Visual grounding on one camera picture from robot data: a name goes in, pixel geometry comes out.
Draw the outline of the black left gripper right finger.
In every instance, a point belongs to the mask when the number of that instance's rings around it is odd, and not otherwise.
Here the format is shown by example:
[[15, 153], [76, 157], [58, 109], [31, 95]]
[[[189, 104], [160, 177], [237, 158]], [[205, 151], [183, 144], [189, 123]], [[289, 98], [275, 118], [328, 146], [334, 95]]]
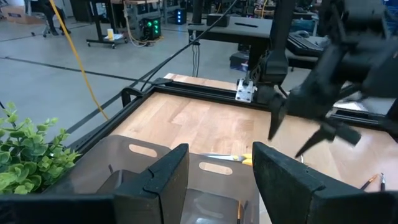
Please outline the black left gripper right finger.
[[252, 168], [272, 224], [398, 224], [398, 191], [367, 193], [261, 142]]

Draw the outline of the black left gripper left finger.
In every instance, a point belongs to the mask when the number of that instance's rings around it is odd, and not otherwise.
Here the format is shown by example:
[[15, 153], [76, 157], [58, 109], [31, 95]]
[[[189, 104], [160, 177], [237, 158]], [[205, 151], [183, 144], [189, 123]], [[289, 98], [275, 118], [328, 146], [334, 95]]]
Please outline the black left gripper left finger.
[[117, 224], [179, 224], [187, 192], [189, 146], [180, 144], [115, 191]]

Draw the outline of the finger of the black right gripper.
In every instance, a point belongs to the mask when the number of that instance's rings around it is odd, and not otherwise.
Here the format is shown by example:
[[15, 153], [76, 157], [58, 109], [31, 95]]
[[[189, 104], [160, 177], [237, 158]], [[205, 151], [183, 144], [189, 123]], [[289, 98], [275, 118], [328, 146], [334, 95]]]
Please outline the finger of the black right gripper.
[[327, 140], [333, 141], [336, 136], [336, 129], [328, 124], [323, 124], [314, 132], [314, 134], [307, 140], [307, 142], [296, 153], [295, 157], [300, 157], [314, 145]]
[[269, 103], [269, 109], [271, 112], [271, 123], [268, 139], [273, 139], [286, 115], [285, 98], [281, 96], [273, 98]]

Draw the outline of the yellow handled scissors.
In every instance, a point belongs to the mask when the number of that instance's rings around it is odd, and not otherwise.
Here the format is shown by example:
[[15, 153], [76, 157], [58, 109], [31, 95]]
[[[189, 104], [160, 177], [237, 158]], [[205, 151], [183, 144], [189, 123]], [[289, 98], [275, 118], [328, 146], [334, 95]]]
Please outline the yellow handled scissors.
[[222, 155], [222, 154], [203, 154], [207, 157], [212, 157], [215, 159], [221, 159], [226, 161], [235, 161], [240, 162], [242, 164], [252, 166], [252, 154], [243, 154], [243, 155]]

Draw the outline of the black keyboard device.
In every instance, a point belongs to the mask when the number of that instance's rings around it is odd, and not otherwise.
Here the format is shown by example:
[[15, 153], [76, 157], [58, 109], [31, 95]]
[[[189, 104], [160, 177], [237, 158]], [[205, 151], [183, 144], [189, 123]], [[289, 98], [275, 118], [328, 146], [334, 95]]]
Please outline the black keyboard device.
[[299, 34], [290, 34], [286, 47], [293, 54], [299, 56], [319, 57], [323, 53], [323, 47], [312, 42], [309, 37], [302, 37]]

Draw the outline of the smoky dark plastic bin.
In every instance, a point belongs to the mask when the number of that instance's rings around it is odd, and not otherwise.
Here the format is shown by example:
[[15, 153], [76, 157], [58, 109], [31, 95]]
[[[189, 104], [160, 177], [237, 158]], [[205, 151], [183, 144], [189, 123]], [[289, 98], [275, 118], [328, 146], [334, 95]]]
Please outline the smoky dark plastic bin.
[[112, 135], [100, 140], [75, 162], [46, 194], [91, 194], [97, 192], [112, 172], [125, 170], [134, 177], [170, 152], [170, 148], [138, 139]]
[[259, 224], [259, 191], [251, 166], [190, 154], [188, 187], [180, 224]]

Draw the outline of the dark box under table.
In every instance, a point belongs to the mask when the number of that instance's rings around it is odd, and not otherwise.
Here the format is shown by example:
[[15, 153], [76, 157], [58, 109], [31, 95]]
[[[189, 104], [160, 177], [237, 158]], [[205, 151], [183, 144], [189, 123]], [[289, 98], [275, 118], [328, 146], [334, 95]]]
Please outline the dark box under table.
[[249, 55], [242, 52], [236, 52], [229, 58], [229, 67], [233, 70], [239, 70], [241, 72], [248, 71]]

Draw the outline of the black background table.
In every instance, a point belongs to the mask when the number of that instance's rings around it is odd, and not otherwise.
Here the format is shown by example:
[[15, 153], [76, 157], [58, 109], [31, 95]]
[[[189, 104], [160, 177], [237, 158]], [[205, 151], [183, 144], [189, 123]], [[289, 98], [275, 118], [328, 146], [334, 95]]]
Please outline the black background table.
[[270, 44], [272, 20], [230, 17], [227, 27], [214, 27], [201, 39], [249, 45], [248, 70], [251, 72]]

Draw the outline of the small green artificial plant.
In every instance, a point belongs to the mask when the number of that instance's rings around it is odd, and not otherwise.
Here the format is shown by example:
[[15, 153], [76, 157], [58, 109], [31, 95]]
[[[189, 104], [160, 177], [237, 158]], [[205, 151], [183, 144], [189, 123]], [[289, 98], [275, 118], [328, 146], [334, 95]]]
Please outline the small green artificial plant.
[[20, 120], [12, 102], [0, 109], [0, 195], [41, 192], [75, 166], [81, 154], [63, 145], [69, 137], [65, 129], [45, 141], [57, 118], [34, 124], [30, 118]]

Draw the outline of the computer with blue lights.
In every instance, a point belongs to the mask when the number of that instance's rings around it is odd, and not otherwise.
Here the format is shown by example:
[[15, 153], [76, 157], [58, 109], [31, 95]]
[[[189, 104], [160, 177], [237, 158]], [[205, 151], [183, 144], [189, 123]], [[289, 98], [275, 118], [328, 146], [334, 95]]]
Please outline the computer with blue lights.
[[175, 12], [175, 24], [183, 25], [187, 23], [187, 11], [186, 9], [176, 9]]

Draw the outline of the computer with green lights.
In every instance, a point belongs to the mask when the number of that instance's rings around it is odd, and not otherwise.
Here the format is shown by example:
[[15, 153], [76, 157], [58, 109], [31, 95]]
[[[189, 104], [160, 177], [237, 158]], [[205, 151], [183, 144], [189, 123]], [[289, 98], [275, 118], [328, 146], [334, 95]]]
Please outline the computer with green lights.
[[146, 40], [156, 40], [161, 33], [161, 18], [147, 17], [141, 20], [142, 37]]

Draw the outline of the person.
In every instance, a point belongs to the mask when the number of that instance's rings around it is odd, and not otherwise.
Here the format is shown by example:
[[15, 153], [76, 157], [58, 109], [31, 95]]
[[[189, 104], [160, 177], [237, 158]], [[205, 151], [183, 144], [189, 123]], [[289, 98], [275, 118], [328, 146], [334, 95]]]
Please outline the person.
[[60, 20], [64, 23], [64, 25], [66, 25], [63, 10], [58, 6], [55, 6], [55, 11], [50, 3], [50, 0], [26, 0], [26, 3], [27, 13], [29, 13], [31, 16], [35, 16], [44, 20], [46, 27], [42, 33], [43, 37], [46, 37], [47, 34], [58, 35], [53, 23], [53, 17], [56, 15], [56, 11], [60, 16]]

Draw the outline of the cardboard box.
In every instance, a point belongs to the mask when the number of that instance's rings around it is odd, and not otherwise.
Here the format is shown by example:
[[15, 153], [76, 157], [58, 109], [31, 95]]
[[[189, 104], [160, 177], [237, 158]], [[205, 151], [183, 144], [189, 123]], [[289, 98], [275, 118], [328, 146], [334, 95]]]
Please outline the cardboard box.
[[25, 13], [24, 6], [4, 6], [0, 8], [3, 16], [8, 22], [18, 24], [43, 24], [44, 21], [34, 16], [29, 16]]

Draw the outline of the black aluminium table frame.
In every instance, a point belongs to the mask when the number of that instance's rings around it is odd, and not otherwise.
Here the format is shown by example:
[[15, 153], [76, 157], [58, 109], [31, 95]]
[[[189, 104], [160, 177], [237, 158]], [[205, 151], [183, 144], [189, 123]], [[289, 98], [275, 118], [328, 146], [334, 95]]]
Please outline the black aluminium table frame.
[[[265, 99], [264, 103], [252, 101], [245, 103], [239, 101], [236, 94], [239, 90], [227, 90], [222, 88], [197, 85], [192, 83], [178, 82], [170, 78], [157, 78], [150, 83], [150, 87], [145, 91], [135, 89], [133, 83], [121, 90], [118, 94], [108, 100], [103, 107], [111, 105], [117, 99], [122, 100], [123, 109], [118, 112], [114, 118], [110, 119], [88, 134], [69, 145], [69, 148], [86, 153], [100, 139], [108, 135], [116, 126], [127, 118], [145, 102], [153, 93], [165, 93], [170, 95], [193, 98], [203, 101], [211, 101], [243, 108], [250, 108], [271, 113], [270, 136], [276, 133], [276, 124], [280, 124], [282, 119], [276, 116], [276, 113], [282, 112], [286, 99], [275, 90], [266, 88], [266, 93], [261, 96]], [[358, 138], [349, 133], [348, 126], [357, 126], [360, 128], [373, 129], [388, 133], [392, 139], [398, 143], [398, 101], [395, 101], [386, 115], [372, 114], [365, 111], [356, 111], [343, 108], [335, 108], [336, 111], [331, 115], [319, 120], [321, 125], [327, 125], [331, 131], [331, 136], [338, 136], [351, 144], [356, 143]]]

